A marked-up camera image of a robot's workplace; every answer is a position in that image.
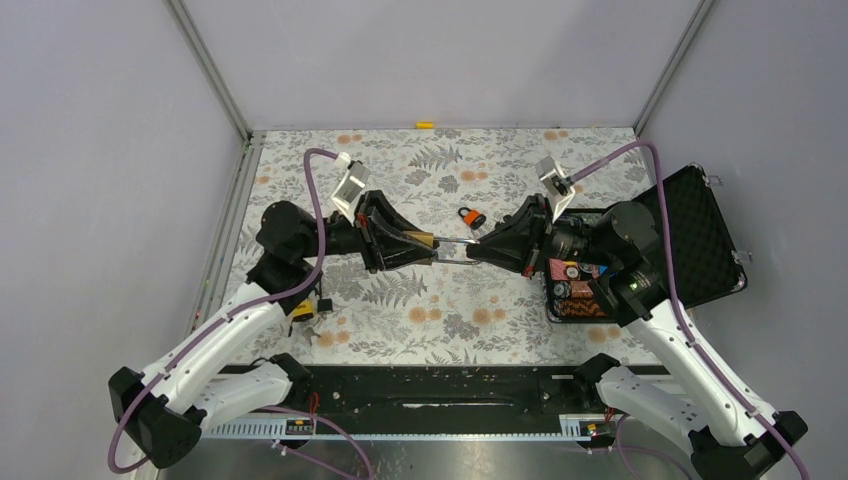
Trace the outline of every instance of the floral tablecloth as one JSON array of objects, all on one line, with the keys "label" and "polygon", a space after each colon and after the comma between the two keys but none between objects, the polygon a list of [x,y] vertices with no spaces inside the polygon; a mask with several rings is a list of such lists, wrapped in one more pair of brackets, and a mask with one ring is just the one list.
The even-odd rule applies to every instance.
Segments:
[{"label": "floral tablecloth", "polygon": [[[362,130],[270,132],[262,151],[227,284],[229,297],[262,249],[255,242],[265,207],[290,200],[312,210],[303,176],[309,147],[346,151],[372,172],[368,189],[424,231],[469,237],[460,206],[490,220],[511,214],[527,195],[541,193],[534,164],[551,155],[566,171],[634,140],[631,129]],[[324,215],[339,179],[332,162],[316,157]],[[650,187],[641,157],[631,156],[577,185],[573,207],[604,207]],[[442,254],[462,258],[446,245]],[[236,359],[290,352],[305,364],[579,364],[599,352],[623,363],[658,363],[615,325],[558,325],[545,318],[539,279],[489,265],[414,266],[371,275],[358,255],[328,257],[324,294],[334,311],[319,320],[288,321],[260,334]]]}]

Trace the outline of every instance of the red padlock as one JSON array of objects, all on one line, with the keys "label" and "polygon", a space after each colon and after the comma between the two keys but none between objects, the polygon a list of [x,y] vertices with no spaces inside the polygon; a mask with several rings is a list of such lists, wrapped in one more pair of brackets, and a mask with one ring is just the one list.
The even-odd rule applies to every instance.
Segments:
[{"label": "red padlock", "polygon": [[477,230],[484,223],[486,223],[486,216],[477,210],[472,210],[467,207],[462,207],[456,211],[459,216],[462,218],[462,221],[465,222],[466,225],[471,227],[472,230]]}]

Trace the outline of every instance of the yellow object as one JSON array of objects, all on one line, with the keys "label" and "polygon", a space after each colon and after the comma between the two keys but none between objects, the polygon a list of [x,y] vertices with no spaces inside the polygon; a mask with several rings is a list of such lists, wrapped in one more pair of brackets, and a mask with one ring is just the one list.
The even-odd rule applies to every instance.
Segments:
[{"label": "yellow object", "polygon": [[433,234],[427,232],[403,232],[419,242],[433,248]]},{"label": "yellow object", "polygon": [[298,305],[297,308],[294,309],[294,312],[292,312],[292,320],[295,322],[309,320],[314,316],[315,309],[312,308],[312,302],[310,302],[309,299],[300,302],[300,305]]}]

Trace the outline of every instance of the purple cable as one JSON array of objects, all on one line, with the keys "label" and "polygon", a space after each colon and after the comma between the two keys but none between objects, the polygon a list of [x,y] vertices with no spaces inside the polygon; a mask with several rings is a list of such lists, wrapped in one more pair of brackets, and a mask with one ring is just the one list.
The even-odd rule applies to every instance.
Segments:
[{"label": "purple cable", "polygon": [[328,427],[330,427],[333,430],[335,430],[336,432],[338,432],[341,436],[343,436],[345,438],[345,440],[347,440],[348,443],[350,443],[353,446],[353,448],[356,450],[356,453],[358,453],[360,458],[362,458],[362,461],[365,462],[365,468],[368,470],[368,476],[367,477],[356,477],[356,476],[351,475],[347,472],[343,472],[343,471],[339,470],[338,468],[336,468],[336,467],[334,467],[334,466],[332,466],[332,465],[330,465],[330,464],[328,464],[328,463],[326,463],[322,460],[319,460],[319,459],[317,459],[317,458],[315,458],[311,455],[307,455],[303,452],[299,452],[299,451],[297,451],[296,449],[293,449],[293,448],[283,447],[283,452],[292,453],[292,454],[294,454],[294,455],[296,455],[296,456],[298,456],[298,457],[300,457],[300,458],[302,458],[306,461],[314,463],[315,465],[326,468],[327,470],[329,470],[329,471],[331,471],[331,472],[333,472],[337,475],[341,475],[342,477],[347,478],[348,480],[372,480],[374,478],[374,469],[371,466],[371,460],[368,458],[368,455],[365,454],[365,450],[363,450],[362,447],[360,447],[359,444],[356,443],[356,440],[354,440],[353,437],[350,436],[350,434],[345,432],[342,429],[342,427],[336,425],[335,423],[331,422],[330,420],[327,420],[324,417],[319,417],[318,415],[313,415],[311,413],[300,412],[300,411],[297,411],[297,410],[292,410],[290,408],[278,407],[278,406],[275,406],[275,405],[263,407],[259,411],[262,411],[262,412],[271,411],[271,412],[277,412],[277,413],[288,413],[288,414],[300,415],[300,416],[304,416],[304,417],[307,417],[309,419],[312,419],[312,421],[314,421],[314,422],[321,422],[321,423],[327,425]]},{"label": "purple cable", "polygon": [[[619,442],[619,440],[616,440],[615,447],[613,447],[613,448],[615,448],[615,449],[617,449],[617,450],[624,450],[625,452],[643,453],[643,454],[645,454],[645,455],[650,455],[650,456],[655,457],[655,458],[658,458],[658,459],[660,459],[660,460],[665,460],[666,462],[668,462],[668,463],[670,463],[670,464],[674,465],[675,467],[677,467],[677,469],[678,469],[678,470],[680,470],[680,472],[681,472],[683,475],[685,475],[685,476],[686,476],[686,478],[687,478],[688,480],[695,480],[695,478],[692,476],[692,474],[691,474],[691,473],[689,473],[689,470],[687,470],[687,469],[686,469],[686,467],[685,467],[682,463],[680,463],[680,462],[679,462],[676,458],[672,457],[671,455],[668,455],[668,454],[666,454],[666,453],[660,452],[659,450],[652,450],[652,449],[650,449],[650,448],[644,448],[644,447],[631,447],[631,446],[622,446],[622,445],[621,445],[620,443],[618,443],[618,442]],[[585,448],[560,448],[560,449],[558,449],[558,450],[562,450],[562,451],[565,451],[565,452],[573,452],[573,453],[586,453],[586,454],[590,454],[590,455],[595,455],[595,454],[599,454],[599,453],[600,453],[600,454],[607,454],[607,453],[611,453],[611,452],[612,452],[612,450],[611,450],[611,449],[609,449],[609,448],[592,448],[592,449],[585,449]],[[636,474],[635,472],[633,472],[632,470],[631,470],[631,472],[630,472],[630,473],[633,473],[634,475],[636,475],[636,477],[637,477],[637,478],[639,477],[639,475],[637,475],[637,474]]]},{"label": "purple cable", "polygon": [[[264,297],[260,297],[260,298],[257,298],[255,300],[251,300],[249,302],[242,303],[241,305],[238,305],[235,308],[233,308],[232,310],[230,310],[229,312],[227,312],[226,317],[221,317],[218,320],[215,320],[212,324],[210,324],[210,326],[208,328],[204,329],[194,339],[192,339],[192,341],[189,342],[185,346],[185,348],[180,350],[174,356],[174,358],[171,359],[170,362],[168,362],[167,365],[165,365],[165,372],[166,373],[170,372],[172,369],[174,369],[177,366],[177,364],[180,362],[180,360],[185,358],[185,356],[188,355],[189,352],[191,352],[194,349],[194,347],[196,347],[200,342],[202,342],[206,337],[208,337],[215,329],[217,329],[218,327],[220,327],[224,323],[227,323],[229,321],[229,319],[231,319],[234,316],[238,315],[239,313],[247,310],[248,308],[255,307],[256,305],[261,305],[263,303],[276,302],[277,300],[280,300],[281,298],[286,298],[286,297],[290,297],[292,295],[296,295],[296,294],[302,292],[303,290],[309,288],[309,286],[312,285],[312,282],[314,282],[315,279],[318,277],[318,275],[321,273],[321,266],[324,264],[324,256],[325,256],[325,253],[327,251],[327,239],[325,238],[326,234],[324,232],[324,222],[321,221],[321,218],[323,217],[323,215],[321,214],[321,203],[320,203],[320,200],[318,199],[318,190],[315,188],[315,179],[312,178],[312,169],[310,168],[310,159],[311,159],[312,155],[323,155],[325,157],[329,157],[329,158],[332,158],[334,160],[335,160],[336,157],[338,157],[338,155],[333,153],[333,152],[327,151],[327,150],[322,150],[320,148],[310,148],[310,149],[306,150],[306,152],[304,152],[304,154],[303,154],[303,171],[304,171],[304,174],[306,176],[306,186],[309,189],[309,196],[312,200],[312,207],[315,210],[315,218],[318,219],[318,221],[316,222],[317,230],[318,230],[318,255],[315,257],[315,267],[312,269],[311,272],[309,272],[309,275],[306,277],[306,279],[304,279],[303,282],[298,284],[296,287],[290,288],[290,289],[288,289],[284,292],[275,293],[273,295],[266,295]],[[111,470],[112,473],[116,473],[116,474],[129,473],[129,472],[132,472],[133,470],[136,470],[137,468],[139,468],[140,466],[144,465],[147,462],[148,459],[147,459],[147,457],[145,457],[145,458],[142,458],[138,462],[136,462],[136,463],[134,463],[134,464],[132,464],[128,467],[121,467],[120,465],[118,465],[118,463],[115,459],[115,455],[117,454],[117,451],[118,451],[118,441],[121,438],[121,433],[123,433],[124,429],[127,426],[127,423],[129,423],[129,419],[135,413],[135,411],[138,408],[141,401],[147,396],[148,393],[150,393],[153,390],[153,388],[163,378],[164,378],[164,375],[161,374],[161,373],[157,374],[155,377],[153,377],[153,379],[150,381],[150,383],[148,383],[141,390],[141,392],[139,392],[139,394],[133,399],[133,401],[130,402],[129,407],[127,407],[126,411],[124,411],[124,414],[121,416],[121,419],[118,421],[118,426],[115,428],[115,432],[112,434],[112,441],[109,443],[109,453],[108,453],[108,457],[107,457],[107,463],[109,464],[109,470]]]},{"label": "purple cable", "polygon": [[[610,153],[606,157],[592,162],[589,166],[578,171],[570,177],[571,181],[573,183],[577,183],[578,181],[586,178],[586,176],[604,167],[606,164],[608,164],[615,158],[621,156],[623,153],[638,147],[645,147],[650,150],[651,157],[654,163],[654,172],[657,177],[657,195],[659,197],[660,203],[660,217],[662,219],[663,227],[663,249],[665,250],[665,263],[668,272],[669,297],[671,297],[671,307],[674,310],[674,316],[677,319],[677,324],[680,326],[681,331],[683,331],[683,334],[686,336],[686,339],[689,341],[689,343],[694,345],[695,351],[698,353],[698,356],[700,356],[704,363],[707,364],[707,367],[710,369],[713,375],[718,378],[719,382],[724,385],[724,388],[728,392],[730,392],[730,394],[733,395],[733,397],[740,404],[742,404],[743,407],[745,407],[745,410],[747,410],[749,414],[754,413],[757,411],[757,408],[751,402],[749,402],[744,395],[742,395],[742,392],[740,392],[739,389],[737,389],[736,386],[733,385],[730,379],[727,378],[724,372],[722,372],[721,369],[718,368],[718,365],[716,365],[715,361],[710,358],[709,354],[704,349],[704,347],[702,347],[695,341],[695,335],[692,333],[692,330],[689,328],[689,325],[684,320],[683,311],[680,308],[680,299],[677,295],[677,283],[674,276],[674,263],[671,254],[671,229],[669,227],[670,222],[668,220],[668,204],[666,202],[665,197],[665,186],[663,185],[662,181],[663,177],[662,171],[660,169],[660,156],[657,152],[657,147],[652,142],[649,142],[647,140],[636,140],[634,142],[630,142],[627,145],[619,148],[618,150]],[[768,422],[768,420],[766,420],[762,416],[762,414],[758,413],[754,416],[754,418],[756,418],[760,425],[762,425],[763,428],[765,428],[766,431],[769,432],[775,440],[777,440],[777,443],[780,444],[783,450],[786,451],[786,454],[789,456],[789,458],[792,459],[792,462],[795,463],[795,467],[798,468],[798,473],[801,474],[802,480],[809,480],[810,474],[807,471],[806,465],[804,465],[804,462],[803,460],[801,460],[801,457],[798,456],[798,453],[795,452],[795,449],[793,449],[792,446],[789,445],[789,442],[787,442],[786,439],[783,438],[783,435],[781,435],[780,432],[778,432],[777,429],[775,429],[774,426],[772,426]]]},{"label": "purple cable", "polygon": [[639,480],[644,480],[641,475],[636,473],[636,469],[634,469],[633,465],[630,464],[630,460],[627,460],[627,456],[624,455],[624,449],[621,447],[621,442],[624,441],[624,421],[627,420],[627,417],[629,416],[630,415],[625,413],[621,416],[621,419],[618,420],[618,425],[615,427],[615,446],[618,450],[618,456],[621,457],[621,461],[624,462],[624,466],[627,467],[627,470],[630,470],[630,473]]}]

